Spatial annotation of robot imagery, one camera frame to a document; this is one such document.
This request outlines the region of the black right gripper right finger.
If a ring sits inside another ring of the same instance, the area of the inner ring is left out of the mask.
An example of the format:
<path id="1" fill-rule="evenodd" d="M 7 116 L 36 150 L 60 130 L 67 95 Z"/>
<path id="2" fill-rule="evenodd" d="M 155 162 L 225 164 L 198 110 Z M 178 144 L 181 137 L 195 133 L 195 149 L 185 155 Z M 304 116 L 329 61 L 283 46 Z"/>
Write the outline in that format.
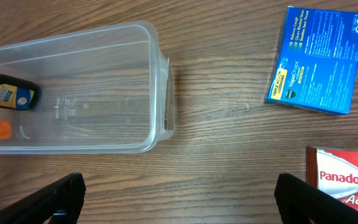
<path id="1" fill-rule="evenodd" d="M 278 176 L 274 196 L 283 224 L 358 224 L 358 211 L 294 175 Z"/>

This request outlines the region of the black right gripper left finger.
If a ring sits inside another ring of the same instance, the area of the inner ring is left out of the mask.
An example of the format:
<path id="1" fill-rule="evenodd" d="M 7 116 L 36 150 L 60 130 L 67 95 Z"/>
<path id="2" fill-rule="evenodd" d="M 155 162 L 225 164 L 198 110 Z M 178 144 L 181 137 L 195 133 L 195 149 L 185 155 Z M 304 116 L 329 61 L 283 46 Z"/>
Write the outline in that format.
<path id="1" fill-rule="evenodd" d="M 0 224 L 76 224 L 85 193 L 82 174 L 71 173 L 0 210 Z"/>

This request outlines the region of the dark bottle with white cap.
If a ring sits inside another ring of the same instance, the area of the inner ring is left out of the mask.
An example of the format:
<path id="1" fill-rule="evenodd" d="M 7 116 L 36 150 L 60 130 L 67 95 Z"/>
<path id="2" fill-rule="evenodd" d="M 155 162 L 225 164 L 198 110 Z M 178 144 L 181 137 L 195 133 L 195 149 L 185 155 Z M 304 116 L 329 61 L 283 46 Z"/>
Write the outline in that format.
<path id="1" fill-rule="evenodd" d="M 0 108 L 30 110 L 40 96 L 40 87 L 30 81 L 0 74 Z"/>

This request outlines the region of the blue lozenge box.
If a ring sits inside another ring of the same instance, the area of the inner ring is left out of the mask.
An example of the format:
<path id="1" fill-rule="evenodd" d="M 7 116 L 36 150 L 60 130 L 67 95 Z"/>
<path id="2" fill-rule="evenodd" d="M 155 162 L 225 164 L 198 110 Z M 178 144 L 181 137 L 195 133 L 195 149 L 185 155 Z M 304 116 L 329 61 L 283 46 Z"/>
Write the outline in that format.
<path id="1" fill-rule="evenodd" d="M 350 112 L 358 69 L 358 12 L 290 6 L 264 101 Z"/>

